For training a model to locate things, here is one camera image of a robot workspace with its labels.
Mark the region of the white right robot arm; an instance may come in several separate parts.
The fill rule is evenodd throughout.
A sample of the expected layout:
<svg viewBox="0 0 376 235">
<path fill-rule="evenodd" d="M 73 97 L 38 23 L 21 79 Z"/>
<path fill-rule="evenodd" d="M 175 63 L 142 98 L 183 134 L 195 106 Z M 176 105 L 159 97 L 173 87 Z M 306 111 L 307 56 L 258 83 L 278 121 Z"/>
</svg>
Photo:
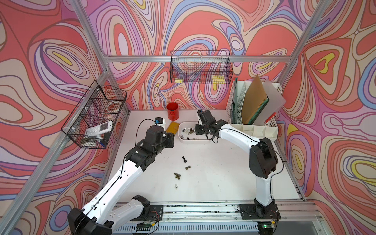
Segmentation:
<svg viewBox="0 0 376 235">
<path fill-rule="evenodd" d="M 256 177 L 255 212 L 265 217 L 268 212 L 276 212 L 272 196 L 272 177 L 277 168 L 278 158 L 270 139 L 259 139 L 237 130 L 228 122 L 216 120 L 209 110 L 197 111 L 199 121 L 195 125 L 197 135 L 205 135 L 208 140 L 215 138 L 227 140 L 249 154 L 249 168 Z"/>
</svg>

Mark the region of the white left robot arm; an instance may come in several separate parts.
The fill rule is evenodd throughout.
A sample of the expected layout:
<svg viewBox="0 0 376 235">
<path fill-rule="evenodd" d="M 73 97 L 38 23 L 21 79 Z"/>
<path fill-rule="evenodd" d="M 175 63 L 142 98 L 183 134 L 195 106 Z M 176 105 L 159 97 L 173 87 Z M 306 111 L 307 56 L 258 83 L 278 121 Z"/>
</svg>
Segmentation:
<svg viewBox="0 0 376 235">
<path fill-rule="evenodd" d="M 141 195 L 119 208 L 115 205 L 129 186 L 155 162 L 166 148 L 174 148 L 173 133 L 159 125 L 148 128 L 146 136 L 126 153 L 123 162 L 104 188 L 82 209 L 73 208 L 68 224 L 73 235 L 111 235 L 125 223 L 148 217 L 150 202 Z"/>
</svg>

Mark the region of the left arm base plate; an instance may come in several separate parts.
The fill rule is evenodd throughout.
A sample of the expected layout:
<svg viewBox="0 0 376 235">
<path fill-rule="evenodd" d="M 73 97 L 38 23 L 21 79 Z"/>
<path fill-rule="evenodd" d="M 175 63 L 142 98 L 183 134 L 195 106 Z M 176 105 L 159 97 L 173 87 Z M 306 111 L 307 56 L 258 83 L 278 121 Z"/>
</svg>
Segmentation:
<svg viewBox="0 0 376 235">
<path fill-rule="evenodd" d="M 163 205 L 150 205 L 146 207 L 144 220 L 159 221 L 163 218 Z"/>
</svg>

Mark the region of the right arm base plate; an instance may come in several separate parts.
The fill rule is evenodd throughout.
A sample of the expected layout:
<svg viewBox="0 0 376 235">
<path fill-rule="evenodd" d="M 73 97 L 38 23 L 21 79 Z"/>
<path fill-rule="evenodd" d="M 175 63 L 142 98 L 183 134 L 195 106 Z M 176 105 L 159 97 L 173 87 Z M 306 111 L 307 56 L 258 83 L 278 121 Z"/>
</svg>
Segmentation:
<svg viewBox="0 0 376 235">
<path fill-rule="evenodd" d="M 240 204 L 237 206 L 243 220 L 280 220 L 278 206 L 272 202 L 268 206 L 262 204 Z"/>
</svg>

